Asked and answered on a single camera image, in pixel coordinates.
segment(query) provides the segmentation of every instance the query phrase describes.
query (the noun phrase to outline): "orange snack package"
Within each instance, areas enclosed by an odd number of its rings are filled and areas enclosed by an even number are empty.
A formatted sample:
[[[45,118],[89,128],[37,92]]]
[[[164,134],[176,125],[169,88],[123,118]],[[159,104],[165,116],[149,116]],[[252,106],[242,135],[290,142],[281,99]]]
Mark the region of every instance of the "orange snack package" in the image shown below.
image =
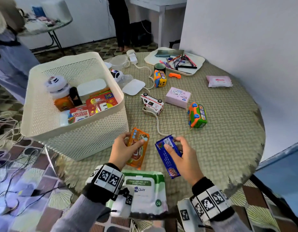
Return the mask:
[[[131,132],[131,136],[130,136],[128,144],[127,144],[128,147],[135,144],[136,142],[138,142],[141,139],[145,140],[144,145],[142,147],[138,148],[133,153],[131,159],[126,163],[127,165],[135,167],[138,170],[140,170],[140,168],[142,167],[142,163],[143,163],[143,160],[145,157],[147,145],[149,142],[149,134],[141,131],[140,129],[133,128],[133,130]]]

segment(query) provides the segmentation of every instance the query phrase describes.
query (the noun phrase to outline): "wristband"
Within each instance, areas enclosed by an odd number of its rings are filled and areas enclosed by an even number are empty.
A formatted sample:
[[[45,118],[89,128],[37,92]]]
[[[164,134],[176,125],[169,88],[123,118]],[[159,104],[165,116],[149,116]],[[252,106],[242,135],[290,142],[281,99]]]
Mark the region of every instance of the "wristband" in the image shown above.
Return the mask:
[[[231,200],[216,186],[190,199],[202,222],[207,222],[230,207]]]
[[[123,182],[124,175],[120,171],[107,165],[97,166],[86,180],[86,184],[93,183],[109,191],[112,200],[116,200]]]

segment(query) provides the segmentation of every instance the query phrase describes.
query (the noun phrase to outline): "right hand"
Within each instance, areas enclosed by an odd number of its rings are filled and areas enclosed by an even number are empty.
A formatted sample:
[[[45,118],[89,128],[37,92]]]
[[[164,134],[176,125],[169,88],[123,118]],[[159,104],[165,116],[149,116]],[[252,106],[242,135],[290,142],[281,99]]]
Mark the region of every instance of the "right hand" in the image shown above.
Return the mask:
[[[183,151],[182,157],[178,156],[175,150],[168,144],[164,144],[164,148],[174,160],[179,173],[191,185],[194,186],[201,178],[204,177],[198,164],[196,151],[190,147],[184,137],[177,137],[174,141],[180,142],[178,149]]]

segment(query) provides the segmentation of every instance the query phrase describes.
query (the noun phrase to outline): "black bag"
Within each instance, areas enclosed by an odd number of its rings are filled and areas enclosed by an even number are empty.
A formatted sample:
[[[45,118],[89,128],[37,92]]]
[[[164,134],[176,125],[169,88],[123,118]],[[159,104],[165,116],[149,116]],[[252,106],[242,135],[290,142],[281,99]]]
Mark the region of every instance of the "black bag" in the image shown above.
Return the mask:
[[[149,45],[152,42],[151,22],[143,20],[131,23],[131,43],[133,46]]]

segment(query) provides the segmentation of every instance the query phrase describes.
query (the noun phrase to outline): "perforated basket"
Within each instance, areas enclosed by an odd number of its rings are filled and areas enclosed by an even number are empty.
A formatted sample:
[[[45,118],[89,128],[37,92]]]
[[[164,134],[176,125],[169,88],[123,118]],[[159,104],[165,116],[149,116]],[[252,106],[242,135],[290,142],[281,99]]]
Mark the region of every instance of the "perforated basket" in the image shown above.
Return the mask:
[[[44,86],[53,75],[62,75],[75,87],[94,79],[104,79],[118,105],[60,127],[60,112]],[[98,53],[66,56],[30,70],[20,128],[24,136],[69,158],[81,160],[110,147],[120,133],[128,130],[124,94]]]

